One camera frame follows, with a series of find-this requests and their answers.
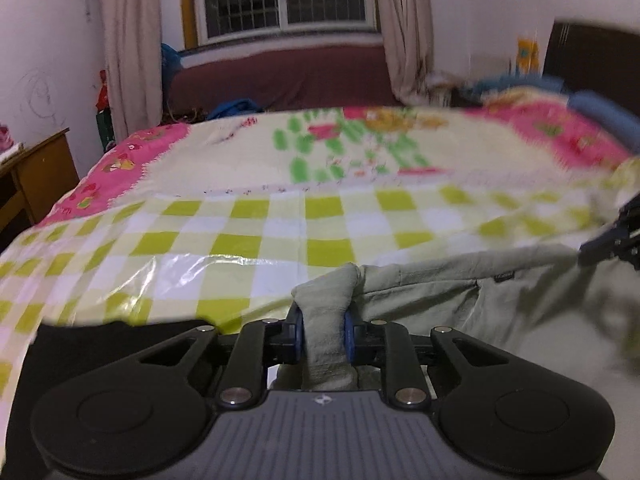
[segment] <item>gray ribbed panel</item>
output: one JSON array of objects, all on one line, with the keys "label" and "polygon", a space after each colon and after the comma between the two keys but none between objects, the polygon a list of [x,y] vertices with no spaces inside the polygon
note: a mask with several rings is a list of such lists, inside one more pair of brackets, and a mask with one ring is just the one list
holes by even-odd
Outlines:
[{"label": "gray ribbed panel", "polygon": [[[328,396],[331,401],[319,404]],[[585,473],[584,480],[594,479]],[[71,480],[53,473],[47,480]],[[145,480],[506,480],[447,447],[427,416],[377,392],[270,392],[225,413],[198,449]]]}]

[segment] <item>bed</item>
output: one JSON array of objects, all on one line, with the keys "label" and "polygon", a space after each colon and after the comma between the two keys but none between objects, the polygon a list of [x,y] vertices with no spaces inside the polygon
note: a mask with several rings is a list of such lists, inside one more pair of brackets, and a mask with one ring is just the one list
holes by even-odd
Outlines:
[{"label": "bed", "polygon": [[[42,321],[236,332],[345,262],[576,248],[638,189],[630,153],[556,94],[519,89],[480,110],[322,104],[137,132],[0,256],[4,426]],[[630,399],[610,402],[621,415]],[[611,480],[635,474],[624,418]]]}]

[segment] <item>logo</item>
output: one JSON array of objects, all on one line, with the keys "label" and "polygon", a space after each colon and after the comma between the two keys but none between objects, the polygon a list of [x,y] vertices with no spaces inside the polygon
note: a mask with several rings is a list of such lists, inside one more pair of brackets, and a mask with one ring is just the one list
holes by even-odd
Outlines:
[{"label": "logo", "polygon": [[320,406],[326,406],[327,404],[329,404],[333,400],[334,400],[333,397],[329,397],[327,394],[322,394],[322,395],[317,396],[314,399],[314,402],[316,404],[320,404]]}]

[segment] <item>curtain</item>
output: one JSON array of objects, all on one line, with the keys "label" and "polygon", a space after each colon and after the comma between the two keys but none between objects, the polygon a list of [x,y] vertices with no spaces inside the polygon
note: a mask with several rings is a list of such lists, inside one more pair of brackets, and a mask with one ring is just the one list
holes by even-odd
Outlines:
[{"label": "curtain", "polygon": [[160,0],[102,0],[107,86],[118,142],[162,118]]},{"label": "curtain", "polygon": [[378,0],[391,88],[407,105],[428,104],[433,27],[430,0]]}]

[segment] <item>checkered blanket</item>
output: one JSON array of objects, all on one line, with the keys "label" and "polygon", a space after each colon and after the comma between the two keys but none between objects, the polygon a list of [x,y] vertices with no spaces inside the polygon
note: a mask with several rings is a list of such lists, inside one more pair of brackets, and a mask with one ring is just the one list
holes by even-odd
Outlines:
[{"label": "checkered blanket", "polygon": [[42,319],[143,324],[201,317],[234,332],[249,320],[283,316],[293,286],[345,262],[590,233],[603,222],[594,194],[610,198],[615,190],[604,177],[555,190],[434,177],[329,193],[300,187],[206,200],[156,196],[26,231],[0,256],[2,437],[22,359]]}]

